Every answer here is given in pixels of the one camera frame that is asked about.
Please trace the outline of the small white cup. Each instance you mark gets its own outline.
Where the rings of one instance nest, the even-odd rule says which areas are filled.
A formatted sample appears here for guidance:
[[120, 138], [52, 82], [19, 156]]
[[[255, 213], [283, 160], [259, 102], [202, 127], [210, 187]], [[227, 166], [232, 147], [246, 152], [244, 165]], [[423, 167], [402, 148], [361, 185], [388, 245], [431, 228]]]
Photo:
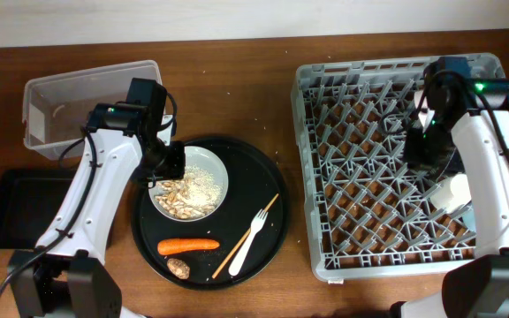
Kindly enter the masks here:
[[429, 197], [436, 209], [450, 214], [471, 201], [471, 193], [466, 174], [457, 174], [439, 182]]

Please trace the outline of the pile of food scraps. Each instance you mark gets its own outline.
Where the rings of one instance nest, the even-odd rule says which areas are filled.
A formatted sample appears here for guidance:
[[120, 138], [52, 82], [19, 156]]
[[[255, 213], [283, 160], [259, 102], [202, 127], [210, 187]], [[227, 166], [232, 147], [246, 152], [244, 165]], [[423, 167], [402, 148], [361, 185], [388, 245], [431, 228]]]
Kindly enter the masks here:
[[186, 166], [182, 179], [157, 181], [149, 190], [152, 202], [169, 218], [192, 221], [212, 214], [224, 197], [213, 173]]

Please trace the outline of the grey plate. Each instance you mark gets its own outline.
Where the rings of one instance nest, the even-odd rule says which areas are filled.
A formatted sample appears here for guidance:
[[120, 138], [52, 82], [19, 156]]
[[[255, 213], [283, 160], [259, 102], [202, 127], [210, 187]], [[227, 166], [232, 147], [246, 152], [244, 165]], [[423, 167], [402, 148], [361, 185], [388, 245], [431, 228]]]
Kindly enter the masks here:
[[[212, 151], [207, 150], [206, 148], [197, 147], [197, 146], [186, 146], [185, 154], [186, 154], [186, 166], [197, 165], [198, 167], [203, 168], [203, 169], [213, 173], [216, 178], [216, 181], [220, 182], [222, 184], [222, 186], [224, 188], [224, 197], [223, 197], [222, 202], [216, 208], [216, 210], [217, 210], [223, 203], [224, 198], [227, 194], [228, 186], [229, 186], [229, 177], [228, 177], [227, 169], [225, 168], [223, 161]], [[153, 205], [160, 212], [159, 208], [154, 203], [153, 203]], [[203, 218], [195, 219], [192, 221], [176, 220], [176, 219], [172, 219], [172, 218], [169, 218], [169, 219], [171, 219], [173, 221], [189, 223], [189, 222], [201, 220]]]

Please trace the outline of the pink bowl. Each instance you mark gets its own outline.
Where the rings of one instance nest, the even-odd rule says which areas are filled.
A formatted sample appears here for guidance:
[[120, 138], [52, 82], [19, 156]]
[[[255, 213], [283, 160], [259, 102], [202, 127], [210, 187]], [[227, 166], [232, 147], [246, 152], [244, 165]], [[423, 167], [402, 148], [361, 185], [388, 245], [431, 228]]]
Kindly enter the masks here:
[[414, 93], [414, 105], [419, 110], [418, 119], [422, 124], [422, 130], [425, 132], [434, 119], [435, 111], [429, 107], [428, 99], [423, 96], [422, 90]]

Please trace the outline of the blue plastic cup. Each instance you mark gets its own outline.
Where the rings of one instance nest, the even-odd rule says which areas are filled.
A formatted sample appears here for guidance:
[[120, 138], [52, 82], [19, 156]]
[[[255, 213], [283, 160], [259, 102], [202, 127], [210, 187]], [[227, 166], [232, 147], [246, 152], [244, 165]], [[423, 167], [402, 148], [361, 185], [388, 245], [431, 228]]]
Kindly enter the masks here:
[[469, 231], [476, 232], [474, 210], [472, 210], [471, 208], [466, 209], [462, 214], [461, 219], [462, 223], [464, 223], [464, 225]]

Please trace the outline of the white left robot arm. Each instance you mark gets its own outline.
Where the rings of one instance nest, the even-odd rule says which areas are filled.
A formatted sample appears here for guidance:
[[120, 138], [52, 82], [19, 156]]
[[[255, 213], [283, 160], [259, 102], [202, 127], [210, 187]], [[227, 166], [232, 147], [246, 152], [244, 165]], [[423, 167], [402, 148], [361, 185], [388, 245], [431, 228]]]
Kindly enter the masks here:
[[133, 317], [104, 266], [125, 186], [184, 175], [184, 145], [169, 131], [163, 104], [99, 103], [84, 128], [84, 155], [48, 229], [32, 252], [14, 253], [0, 299], [10, 289], [22, 317]]

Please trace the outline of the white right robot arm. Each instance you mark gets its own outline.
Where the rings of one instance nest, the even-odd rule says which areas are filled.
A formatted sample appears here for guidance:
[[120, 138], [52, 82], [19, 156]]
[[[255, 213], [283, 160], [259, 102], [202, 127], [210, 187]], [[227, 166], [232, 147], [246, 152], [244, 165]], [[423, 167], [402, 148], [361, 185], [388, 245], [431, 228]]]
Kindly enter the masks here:
[[448, 272], [440, 292], [391, 308], [398, 317], [509, 317], [509, 81], [441, 71], [419, 101], [433, 117], [407, 130], [404, 157], [426, 170], [455, 152], [475, 213], [475, 258]]

